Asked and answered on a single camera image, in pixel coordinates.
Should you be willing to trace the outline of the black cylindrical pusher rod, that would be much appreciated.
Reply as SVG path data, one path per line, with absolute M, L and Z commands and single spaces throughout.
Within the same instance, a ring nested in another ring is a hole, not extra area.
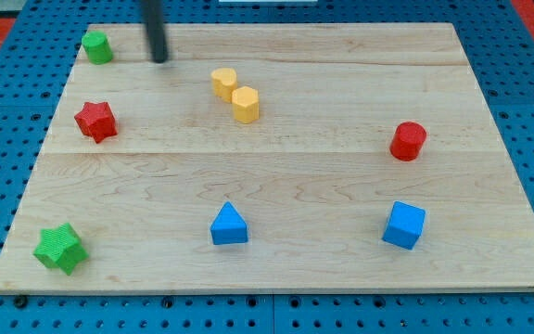
M 162 3 L 160 0 L 141 0 L 141 11 L 151 59 L 155 63 L 164 63 L 169 58 L 169 49 Z

